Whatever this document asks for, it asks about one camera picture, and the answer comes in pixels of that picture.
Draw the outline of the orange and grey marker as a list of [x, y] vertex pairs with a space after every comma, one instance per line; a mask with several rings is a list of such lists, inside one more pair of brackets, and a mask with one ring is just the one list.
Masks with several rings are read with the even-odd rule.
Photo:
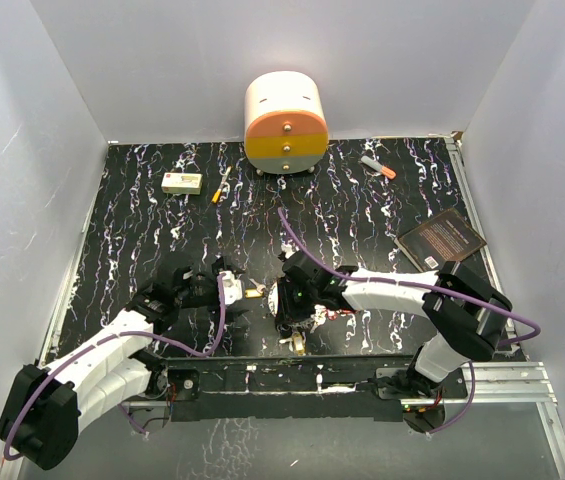
[[382, 174], [384, 177], [388, 178], [389, 180], [394, 180], [397, 176], [394, 170], [392, 170], [387, 166], [382, 165], [380, 162], [378, 162], [377, 160], [371, 157], [362, 156], [360, 162], [366, 165], [367, 167], [371, 168], [372, 170], [376, 171], [377, 173]]

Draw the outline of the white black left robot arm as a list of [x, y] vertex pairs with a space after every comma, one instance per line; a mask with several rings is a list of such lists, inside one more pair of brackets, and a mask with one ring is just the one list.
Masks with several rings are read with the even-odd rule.
[[[57, 466], [80, 433], [124, 400], [162, 396], [165, 370], [137, 359], [153, 342], [195, 358], [215, 353], [225, 332], [228, 308], [243, 297], [242, 269], [219, 257], [208, 274], [187, 263], [162, 266], [116, 317], [72, 352], [46, 364], [28, 364], [16, 374], [0, 416], [3, 458], [22, 457], [40, 468]], [[219, 315], [212, 343], [198, 351], [165, 333], [183, 310], [206, 307]]]

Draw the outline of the dark paperback book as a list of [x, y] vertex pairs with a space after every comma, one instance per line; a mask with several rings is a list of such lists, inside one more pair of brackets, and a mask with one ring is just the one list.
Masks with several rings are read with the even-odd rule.
[[455, 208], [399, 235], [395, 244], [420, 272], [439, 270], [448, 261], [461, 262], [487, 245]]

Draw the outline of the aluminium frame rail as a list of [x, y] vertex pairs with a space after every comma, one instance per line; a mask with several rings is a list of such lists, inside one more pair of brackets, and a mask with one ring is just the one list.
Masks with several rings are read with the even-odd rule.
[[463, 366], [423, 389], [403, 381], [405, 369], [402, 356], [130, 359], [89, 385], [88, 362], [60, 375], [28, 365], [8, 395], [0, 439], [48, 470], [88, 426], [115, 410], [140, 434], [171, 422], [247, 418], [366, 418], [429, 434], [450, 422], [454, 406], [528, 403], [538, 409], [556, 470], [565, 479], [565, 434], [542, 363]]

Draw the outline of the yellow and white pen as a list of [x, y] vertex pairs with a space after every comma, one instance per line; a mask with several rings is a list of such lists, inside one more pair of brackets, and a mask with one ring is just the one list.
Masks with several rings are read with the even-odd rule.
[[217, 204], [219, 202], [219, 199], [222, 195], [222, 191], [224, 186], [227, 183], [228, 177], [230, 176], [230, 173], [232, 171], [232, 166], [228, 166], [225, 170], [225, 172], [223, 173], [222, 177], [221, 177], [221, 181], [220, 184], [218, 186], [218, 188], [216, 189], [213, 197], [212, 197], [212, 203], [213, 204]]

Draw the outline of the white small cardboard box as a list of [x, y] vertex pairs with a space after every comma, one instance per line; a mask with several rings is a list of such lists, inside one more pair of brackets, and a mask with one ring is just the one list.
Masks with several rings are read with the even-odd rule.
[[201, 174], [168, 172], [163, 176], [161, 189], [164, 193], [172, 195], [199, 195], [202, 184]]

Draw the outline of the round three-colour drawer cabinet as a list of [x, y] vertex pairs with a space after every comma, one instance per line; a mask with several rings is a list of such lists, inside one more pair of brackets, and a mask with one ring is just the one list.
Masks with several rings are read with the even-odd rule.
[[296, 71], [257, 77], [244, 99], [244, 150], [260, 176], [315, 170], [329, 131], [317, 84]]

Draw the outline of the yellow key tag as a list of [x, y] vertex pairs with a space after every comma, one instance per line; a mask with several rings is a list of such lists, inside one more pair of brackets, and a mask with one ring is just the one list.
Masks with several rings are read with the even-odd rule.
[[300, 332], [293, 332], [289, 337], [279, 340], [280, 345], [286, 345], [289, 350], [298, 356], [306, 354], [305, 338]]
[[254, 279], [250, 279], [250, 283], [251, 286], [245, 290], [245, 297], [248, 299], [262, 298], [266, 292], [266, 286]]

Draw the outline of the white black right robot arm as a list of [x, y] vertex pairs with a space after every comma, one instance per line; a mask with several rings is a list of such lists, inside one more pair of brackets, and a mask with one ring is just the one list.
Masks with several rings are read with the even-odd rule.
[[431, 397], [469, 361], [490, 361], [507, 323], [510, 301], [459, 262], [417, 274], [382, 273], [358, 266], [328, 268], [297, 251], [282, 257], [282, 276], [267, 295], [277, 324], [292, 326], [315, 314], [392, 311], [428, 319], [436, 333], [409, 366], [384, 381], [405, 395]]

